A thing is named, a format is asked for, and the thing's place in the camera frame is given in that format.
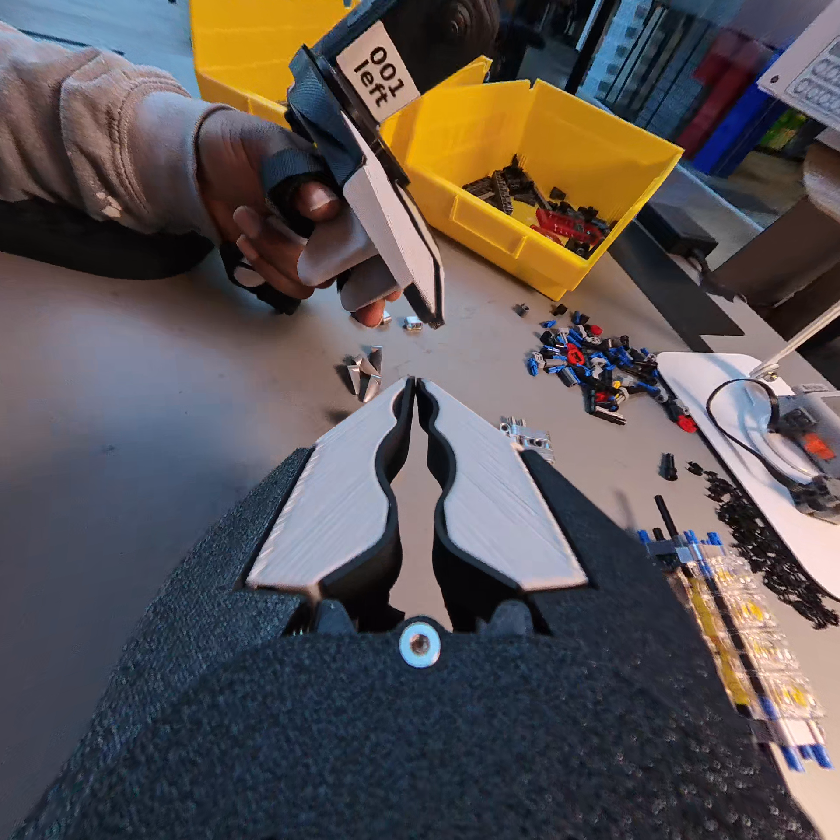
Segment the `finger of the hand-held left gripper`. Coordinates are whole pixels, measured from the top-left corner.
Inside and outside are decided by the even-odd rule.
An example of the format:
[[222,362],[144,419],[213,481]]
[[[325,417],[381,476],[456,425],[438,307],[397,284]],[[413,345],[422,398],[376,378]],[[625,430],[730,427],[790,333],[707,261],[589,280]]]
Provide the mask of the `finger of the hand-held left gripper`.
[[442,257],[423,214],[413,200],[406,173],[409,129],[389,129],[385,142],[400,165],[400,174],[392,175],[395,195],[395,220],[390,226],[400,249],[404,268],[399,277],[415,314],[429,327],[445,324],[445,273]]
[[421,322],[438,329],[445,324],[445,273],[434,238],[351,116],[342,109],[339,114],[341,192],[374,248],[372,257],[349,269],[340,293],[343,308],[356,312],[399,290]]

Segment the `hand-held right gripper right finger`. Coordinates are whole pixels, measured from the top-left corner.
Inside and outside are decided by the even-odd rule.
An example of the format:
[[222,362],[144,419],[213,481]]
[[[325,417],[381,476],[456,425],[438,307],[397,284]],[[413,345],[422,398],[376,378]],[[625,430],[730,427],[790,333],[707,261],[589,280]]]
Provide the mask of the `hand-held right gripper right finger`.
[[433,569],[455,631],[490,623],[498,606],[586,587],[579,561],[524,450],[431,381],[417,384],[426,465],[439,485]]

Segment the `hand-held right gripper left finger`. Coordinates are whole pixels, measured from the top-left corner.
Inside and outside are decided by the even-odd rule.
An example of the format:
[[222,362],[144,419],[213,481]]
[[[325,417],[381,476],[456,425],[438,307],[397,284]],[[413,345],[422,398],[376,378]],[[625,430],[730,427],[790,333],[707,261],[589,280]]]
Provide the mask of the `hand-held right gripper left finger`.
[[252,590],[340,602],[362,631],[401,620],[389,604],[403,547],[392,482],[405,464],[414,379],[401,379],[321,436],[247,574]]

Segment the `small grey beam assembly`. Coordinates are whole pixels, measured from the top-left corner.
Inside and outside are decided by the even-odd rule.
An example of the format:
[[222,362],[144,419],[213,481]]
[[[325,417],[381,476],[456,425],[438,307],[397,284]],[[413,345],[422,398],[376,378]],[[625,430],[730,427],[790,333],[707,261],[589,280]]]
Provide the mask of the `small grey beam assembly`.
[[538,453],[548,463],[554,463],[553,446],[549,433],[531,427],[521,418],[503,416],[499,429],[523,450]]

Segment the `yellow bin with grey parts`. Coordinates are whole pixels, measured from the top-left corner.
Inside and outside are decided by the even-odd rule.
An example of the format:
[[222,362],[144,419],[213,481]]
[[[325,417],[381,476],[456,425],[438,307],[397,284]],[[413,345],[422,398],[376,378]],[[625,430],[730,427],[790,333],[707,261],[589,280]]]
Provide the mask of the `yellow bin with grey parts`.
[[203,99],[290,127],[289,65],[359,6],[343,1],[190,2],[193,59]]

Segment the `person's left forearm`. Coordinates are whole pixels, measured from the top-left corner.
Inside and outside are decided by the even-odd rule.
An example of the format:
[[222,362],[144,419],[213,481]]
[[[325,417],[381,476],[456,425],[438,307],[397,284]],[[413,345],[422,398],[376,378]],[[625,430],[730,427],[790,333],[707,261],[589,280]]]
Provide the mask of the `person's left forearm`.
[[197,180],[197,135],[227,106],[168,73],[1,24],[1,197],[40,198],[142,234],[221,237]]

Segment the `grey desk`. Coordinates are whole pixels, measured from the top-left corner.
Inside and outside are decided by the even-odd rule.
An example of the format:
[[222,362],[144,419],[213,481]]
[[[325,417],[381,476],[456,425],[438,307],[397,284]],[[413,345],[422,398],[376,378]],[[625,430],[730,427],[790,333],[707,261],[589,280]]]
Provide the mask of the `grey desk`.
[[437,235],[446,325],[368,330],[318,291],[293,317],[228,282],[216,254],[165,280],[2,255],[2,838],[88,728],[123,646],[174,568],[285,457],[360,405],[343,359],[383,346],[384,384],[431,379],[498,424],[552,437],[561,473],[620,527],[727,529],[685,463],[719,465],[645,398],[588,417],[523,359],[551,304]]

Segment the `person's left hand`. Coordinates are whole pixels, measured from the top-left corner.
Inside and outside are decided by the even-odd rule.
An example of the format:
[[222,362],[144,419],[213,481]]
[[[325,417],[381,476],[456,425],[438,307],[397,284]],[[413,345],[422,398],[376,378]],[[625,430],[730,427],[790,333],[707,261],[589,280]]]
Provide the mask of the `person's left hand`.
[[234,243],[265,283],[301,301],[315,291],[298,275],[302,245],[269,221],[261,182],[264,159],[286,148],[313,151],[276,123],[236,110],[210,112],[196,136],[197,178],[222,240]]

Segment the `pile of black building parts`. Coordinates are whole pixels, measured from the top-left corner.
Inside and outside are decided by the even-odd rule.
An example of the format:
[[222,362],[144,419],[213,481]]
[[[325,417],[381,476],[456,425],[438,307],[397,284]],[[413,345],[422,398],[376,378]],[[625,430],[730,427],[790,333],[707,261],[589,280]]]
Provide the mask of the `pile of black building parts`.
[[515,154],[511,157],[509,164],[473,182],[463,184],[462,188],[468,194],[513,217],[530,229],[532,224],[537,223],[538,208],[579,214],[588,221],[594,220],[604,227],[609,226],[608,236],[617,225],[616,220],[607,220],[594,206],[573,205],[568,201],[566,192],[559,187],[555,186],[548,193],[544,192],[521,166]]

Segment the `red building part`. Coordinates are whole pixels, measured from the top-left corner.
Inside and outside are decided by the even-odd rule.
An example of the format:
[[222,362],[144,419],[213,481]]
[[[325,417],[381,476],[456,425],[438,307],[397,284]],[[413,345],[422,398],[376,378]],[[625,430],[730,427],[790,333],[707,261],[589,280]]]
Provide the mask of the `red building part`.
[[536,224],[531,230],[551,239],[571,253],[589,258],[606,240],[610,232],[609,226],[597,224],[594,220],[586,220],[579,214],[538,208]]

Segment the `pile of small coloured pieces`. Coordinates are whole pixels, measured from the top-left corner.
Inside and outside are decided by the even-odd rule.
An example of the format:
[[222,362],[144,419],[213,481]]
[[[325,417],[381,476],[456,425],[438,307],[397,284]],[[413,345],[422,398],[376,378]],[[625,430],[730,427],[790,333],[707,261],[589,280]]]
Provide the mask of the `pile of small coloured pieces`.
[[699,433],[690,409],[665,383],[657,354],[629,335],[610,334],[589,314],[557,302],[533,337],[523,370],[533,379],[552,377],[575,393],[588,417],[625,427],[631,403],[647,400],[682,432]]

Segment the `yellow bin with black parts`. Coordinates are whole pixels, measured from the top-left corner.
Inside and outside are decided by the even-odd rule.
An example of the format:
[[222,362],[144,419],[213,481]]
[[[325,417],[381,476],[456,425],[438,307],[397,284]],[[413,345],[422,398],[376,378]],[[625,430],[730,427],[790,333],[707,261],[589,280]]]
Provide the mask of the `yellow bin with black parts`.
[[[543,80],[440,85],[386,120],[381,136],[431,227],[554,301],[581,284],[681,156],[680,147]],[[593,257],[463,189],[514,156],[544,195],[557,187],[615,223]]]

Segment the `black flat mat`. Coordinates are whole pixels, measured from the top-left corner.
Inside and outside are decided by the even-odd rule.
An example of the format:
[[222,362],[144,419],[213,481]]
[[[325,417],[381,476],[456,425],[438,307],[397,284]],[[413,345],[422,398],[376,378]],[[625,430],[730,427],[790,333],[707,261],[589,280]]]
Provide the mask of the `black flat mat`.
[[681,294],[687,291],[688,285],[694,286],[694,282],[637,221],[627,225],[608,250],[688,350],[711,352],[710,345],[690,319],[677,312]]

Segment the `black power adapter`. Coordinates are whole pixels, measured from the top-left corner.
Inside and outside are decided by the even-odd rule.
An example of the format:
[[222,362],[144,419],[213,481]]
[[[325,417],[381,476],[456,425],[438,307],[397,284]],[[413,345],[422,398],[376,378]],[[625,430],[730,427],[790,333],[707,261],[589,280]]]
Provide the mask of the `black power adapter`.
[[708,257],[718,241],[679,206],[646,203],[637,214],[637,221],[669,255],[677,256],[697,268],[700,288],[707,293],[734,301],[736,294],[711,278]]

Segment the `pile of black pins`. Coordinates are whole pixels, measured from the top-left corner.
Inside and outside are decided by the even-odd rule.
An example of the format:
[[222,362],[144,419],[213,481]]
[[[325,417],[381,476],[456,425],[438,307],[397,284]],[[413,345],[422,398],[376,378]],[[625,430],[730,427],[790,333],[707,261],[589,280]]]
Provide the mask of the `pile of black pins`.
[[814,629],[837,627],[838,610],[827,604],[834,596],[826,595],[805,574],[753,501],[728,479],[695,461],[686,462],[685,471],[706,481],[707,497],[717,506],[719,522],[730,531],[735,550],[765,588]]

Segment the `clear yellow gear assembly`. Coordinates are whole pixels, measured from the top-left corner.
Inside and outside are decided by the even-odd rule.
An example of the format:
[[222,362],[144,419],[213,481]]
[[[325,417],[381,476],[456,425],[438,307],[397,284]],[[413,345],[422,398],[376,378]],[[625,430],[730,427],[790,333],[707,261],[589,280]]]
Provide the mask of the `clear yellow gear assembly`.
[[822,725],[824,710],[802,673],[745,560],[719,535],[680,531],[665,500],[654,503],[664,528],[637,531],[686,602],[719,680],[756,743],[777,748],[789,770],[805,762],[833,770]]

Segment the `grey toy motor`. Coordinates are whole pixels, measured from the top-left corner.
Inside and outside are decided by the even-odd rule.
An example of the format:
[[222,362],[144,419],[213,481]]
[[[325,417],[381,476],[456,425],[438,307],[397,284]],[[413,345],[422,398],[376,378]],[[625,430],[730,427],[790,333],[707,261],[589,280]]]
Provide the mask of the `grey toy motor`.
[[839,479],[818,475],[807,483],[793,481],[788,491],[798,512],[832,524],[839,524]]

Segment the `red storage crates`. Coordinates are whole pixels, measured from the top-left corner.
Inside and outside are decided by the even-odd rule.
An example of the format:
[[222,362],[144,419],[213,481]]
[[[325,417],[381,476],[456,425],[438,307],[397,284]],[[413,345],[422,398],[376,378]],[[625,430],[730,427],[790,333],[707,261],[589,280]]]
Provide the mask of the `red storage crates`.
[[692,73],[700,94],[684,120],[676,143],[692,159],[754,79],[767,67],[775,50],[731,28],[721,29]]

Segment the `black dimpled pad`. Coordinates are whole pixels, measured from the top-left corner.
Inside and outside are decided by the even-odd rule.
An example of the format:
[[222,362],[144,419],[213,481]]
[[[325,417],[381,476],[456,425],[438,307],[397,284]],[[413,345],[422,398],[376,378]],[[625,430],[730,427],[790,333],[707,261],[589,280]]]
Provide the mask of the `black dimpled pad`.
[[142,234],[41,198],[1,202],[3,253],[96,277],[176,277],[198,266],[215,248],[200,234]]

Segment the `grey battery box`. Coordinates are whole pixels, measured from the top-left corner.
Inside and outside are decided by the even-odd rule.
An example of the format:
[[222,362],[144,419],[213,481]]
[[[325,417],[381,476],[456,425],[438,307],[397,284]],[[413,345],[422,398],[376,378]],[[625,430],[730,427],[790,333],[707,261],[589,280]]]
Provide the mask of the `grey battery box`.
[[839,456],[839,391],[829,385],[793,386],[779,395],[776,429],[795,443],[816,465],[827,466]]

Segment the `blue storage crates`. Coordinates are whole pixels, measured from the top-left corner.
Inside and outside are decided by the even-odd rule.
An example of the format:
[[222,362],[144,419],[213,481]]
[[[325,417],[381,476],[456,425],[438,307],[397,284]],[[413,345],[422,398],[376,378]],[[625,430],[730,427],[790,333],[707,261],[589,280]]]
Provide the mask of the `blue storage crates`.
[[694,155],[693,168],[728,178],[787,109],[784,102],[752,84]]

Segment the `black office chair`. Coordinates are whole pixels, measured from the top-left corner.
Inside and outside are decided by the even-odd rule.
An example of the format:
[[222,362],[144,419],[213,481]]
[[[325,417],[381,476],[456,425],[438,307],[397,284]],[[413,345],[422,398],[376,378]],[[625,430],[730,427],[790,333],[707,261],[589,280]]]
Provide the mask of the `black office chair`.
[[839,223],[803,198],[709,279],[792,339],[838,303]]

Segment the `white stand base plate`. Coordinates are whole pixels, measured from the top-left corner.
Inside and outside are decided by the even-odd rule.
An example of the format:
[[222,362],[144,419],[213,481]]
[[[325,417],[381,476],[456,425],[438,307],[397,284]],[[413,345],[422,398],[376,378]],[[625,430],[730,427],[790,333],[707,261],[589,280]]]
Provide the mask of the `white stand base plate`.
[[838,304],[759,362],[742,353],[665,352],[661,375],[685,402],[730,477],[746,492],[771,529],[827,595],[839,596],[839,526],[795,508],[788,486],[814,476],[838,479],[838,459],[816,465],[779,434],[778,397],[793,393],[779,377],[782,360],[838,319]]

